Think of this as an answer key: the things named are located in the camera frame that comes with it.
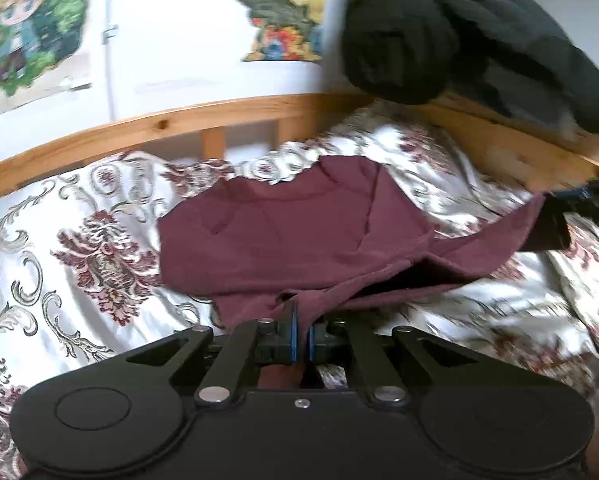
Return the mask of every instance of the colorful illustration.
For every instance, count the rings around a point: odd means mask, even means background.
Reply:
[[[0,0],[0,89],[10,97],[77,51],[87,0]]]
[[[259,28],[245,61],[322,59],[324,0],[238,0]]]

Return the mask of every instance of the floral bedding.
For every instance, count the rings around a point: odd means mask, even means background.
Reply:
[[[1,198],[0,480],[25,471],[9,414],[27,388],[195,324],[222,332],[211,300],[161,285],[157,218],[220,178],[275,184],[329,154],[385,164],[439,237],[479,231],[529,197],[477,173],[444,131],[376,102],[324,137],[244,164],[123,153]],[[599,227],[572,216],[569,228],[567,251],[516,253],[476,283],[363,315],[379,333],[410,324],[599,403]],[[327,387],[345,385],[340,368],[321,373]]]

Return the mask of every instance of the cabinet door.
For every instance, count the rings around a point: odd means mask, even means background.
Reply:
[[[323,60],[242,61],[258,28],[237,0],[112,0],[112,91],[118,118],[253,96],[345,86],[337,69],[343,0],[325,0]]]
[[[89,82],[89,86],[55,93],[1,113],[0,159],[110,120],[102,43],[105,15],[106,0],[88,0],[77,52],[87,50],[89,75],[83,81],[65,81],[67,88],[81,82]]]

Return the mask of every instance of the blonde cartoon character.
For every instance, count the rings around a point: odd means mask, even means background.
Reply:
[[[29,18],[44,0],[0,0],[0,24],[6,28],[0,47],[0,80],[11,72],[26,72],[26,62],[39,49],[39,38]]]

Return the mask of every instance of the maroon shirt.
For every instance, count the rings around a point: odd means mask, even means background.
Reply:
[[[443,292],[487,276],[531,235],[563,248],[561,215],[533,197],[477,234],[435,228],[381,165],[323,156],[291,182],[220,180],[159,220],[170,288],[215,301],[225,325],[276,317],[294,295],[306,329],[335,308],[369,308]]]

